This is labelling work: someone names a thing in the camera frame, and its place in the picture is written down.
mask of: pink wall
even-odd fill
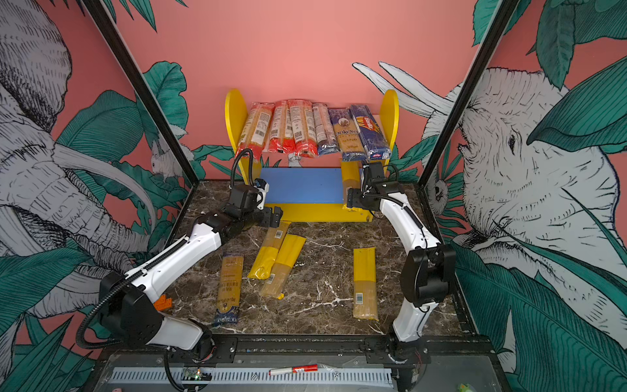
[[[247,101],[302,97],[332,105],[368,103],[378,112],[381,93],[351,67],[396,65],[434,92],[446,95],[465,77],[472,47],[474,4],[467,1],[390,3],[322,0],[206,2],[153,1],[157,32],[131,8],[114,2],[117,26],[142,72],[158,61],[182,66],[191,149],[228,145],[224,98],[239,88]],[[402,155],[420,141],[426,119],[401,111],[397,144]],[[286,158],[281,154],[271,162]],[[338,166],[337,157],[302,161]],[[207,178],[223,174],[203,162]]]

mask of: elephant tusk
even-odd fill
[[[18,214],[9,206],[0,206],[0,243],[17,256],[30,256],[44,248],[28,233]]]
[[[86,170],[88,172],[107,177],[129,188],[146,205],[150,213],[150,225],[154,229],[157,215],[146,191],[126,173],[89,155],[78,152],[61,144],[55,144],[53,161],[63,169]]]

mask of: yellow pasta package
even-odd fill
[[[281,248],[290,223],[281,221],[278,228],[268,228],[248,278],[267,279],[270,276],[270,270],[277,259],[278,250]]]

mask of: yellow stand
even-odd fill
[[[244,97],[236,88],[229,91],[224,103],[224,117],[226,130],[233,151],[237,151],[241,131],[248,116],[248,106]],[[396,91],[388,90],[383,96],[379,110],[379,125],[381,126],[390,149],[394,148],[398,131],[399,106]],[[246,184],[248,179],[248,157],[240,159],[240,173]],[[361,183],[359,162],[341,162],[342,182],[344,188]],[[253,179],[261,178],[261,162],[253,161]],[[344,204],[266,204],[269,207],[279,206],[283,210],[282,220],[292,222],[367,222],[372,220],[370,212],[360,208],[348,208]]]

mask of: black cable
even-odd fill
[[[235,171],[237,170],[237,165],[238,163],[240,163],[240,159],[245,154],[248,154],[248,157],[249,157],[248,159],[248,183],[250,185],[253,184],[253,159],[254,159],[253,150],[243,149],[242,151],[240,151],[239,154],[237,154],[235,159],[233,159],[233,167],[231,168],[231,189],[235,185]]]
[[[163,353],[163,369],[166,371],[166,377],[167,380],[170,382],[170,385],[172,385],[172,387],[174,389],[176,389],[179,392],[185,392],[185,391],[189,391],[189,388],[185,388],[183,387],[183,385],[181,384],[181,386],[179,386],[176,381],[174,381],[174,377],[172,377],[172,371],[170,370],[170,360],[167,357],[167,351]],[[196,385],[194,387],[194,389],[192,389],[192,391],[200,391],[201,389],[203,389],[204,387],[206,387],[207,384],[199,386]]]
[[[174,252],[176,252],[180,247],[182,247],[186,243],[187,243],[186,241],[179,241],[172,248],[170,248],[167,252],[163,253],[161,256],[155,258],[154,260],[150,262],[144,263],[145,267],[143,268],[146,270],[151,270],[158,263],[163,261],[165,258],[170,257],[170,255],[172,255]],[[112,340],[101,342],[101,343],[90,343],[85,340],[85,331],[87,331],[87,328],[89,328],[89,324],[92,323],[93,319],[96,317],[98,312],[100,312],[100,309],[102,309],[102,307],[107,302],[109,302],[111,298],[113,298],[122,289],[124,289],[124,287],[130,285],[135,279],[139,278],[143,274],[144,274],[143,271],[135,272],[132,276],[130,276],[129,278],[126,278],[125,280],[120,282],[117,286],[115,286],[107,295],[105,295],[105,297],[96,306],[93,307],[92,311],[89,312],[85,316],[85,318],[83,319],[83,322],[80,323],[80,325],[78,326],[78,329],[76,330],[76,344],[78,345],[78,347],[88,349],[88,350],[96,350],[96,349],[114,346],[116,344],[121,343],[121,341],[117,339],[112,339]]]

